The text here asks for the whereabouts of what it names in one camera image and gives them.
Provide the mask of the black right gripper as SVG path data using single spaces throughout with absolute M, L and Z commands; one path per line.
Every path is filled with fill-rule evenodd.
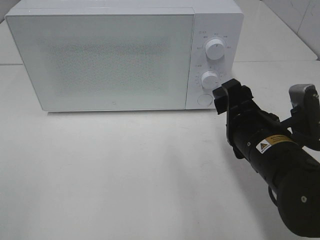
M 226 113 L 226 138 L 238 159 L 260 175 L 287 175 L 300 166 L 291 133 L 276 115 L 258 107 L 249 87 L 233 78 L 212 94 L 217 114 Z

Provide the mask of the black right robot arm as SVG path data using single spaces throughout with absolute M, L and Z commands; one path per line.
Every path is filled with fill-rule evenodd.
M 313 84 L 289 88 L 291 116 L 284 121 L 262 110 L 249 87 L 231 79 L 213 92 L 226 114 L 226 138 L 268 185 L 286 227 L 301 237 L 320 235 L 320 164 L 306 149 L 320 149 L 320 96 Z

